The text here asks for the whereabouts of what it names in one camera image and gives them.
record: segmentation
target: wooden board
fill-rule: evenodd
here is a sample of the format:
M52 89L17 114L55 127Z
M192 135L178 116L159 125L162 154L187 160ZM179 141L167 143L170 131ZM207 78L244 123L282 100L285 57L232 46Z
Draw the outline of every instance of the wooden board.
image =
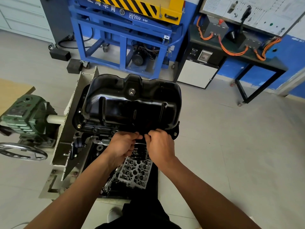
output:
M31 94L33 91L35 91L35 88L32 85L16 83L0 78L0 117L19 97L24 94Z

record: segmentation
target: shoe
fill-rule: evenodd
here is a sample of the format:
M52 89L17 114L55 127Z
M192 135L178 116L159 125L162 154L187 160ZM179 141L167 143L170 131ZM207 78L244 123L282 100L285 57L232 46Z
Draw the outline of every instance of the shoe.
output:
M123 216L122 210L118 207L112 208L107 215L107 223L110 223Z

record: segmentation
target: green motor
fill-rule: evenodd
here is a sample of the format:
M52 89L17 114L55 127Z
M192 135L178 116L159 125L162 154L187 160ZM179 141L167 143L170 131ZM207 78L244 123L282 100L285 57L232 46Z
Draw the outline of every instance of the green motor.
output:
M58 125L47 122L48 115L57 115L49 102L36 95L23 95L2 115L1 120L20 134L21 141L36 146L52 146Z

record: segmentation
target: gray cabinet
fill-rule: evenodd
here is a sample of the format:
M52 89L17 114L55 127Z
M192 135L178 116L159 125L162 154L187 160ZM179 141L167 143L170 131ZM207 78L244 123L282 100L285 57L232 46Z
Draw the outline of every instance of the gray cabinet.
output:
M0 29L51 43L73 33L67 0L0 0Z

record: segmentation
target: person's left hand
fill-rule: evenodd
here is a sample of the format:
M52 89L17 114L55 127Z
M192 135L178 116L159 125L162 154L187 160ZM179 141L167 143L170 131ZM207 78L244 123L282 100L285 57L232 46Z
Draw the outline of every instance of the person's left hand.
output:
M125 157L132 154L135 148L135 140L142 139L143 136L138 132L116 132L107 149L103 152L109 155L109 162L112 169L121 165Z

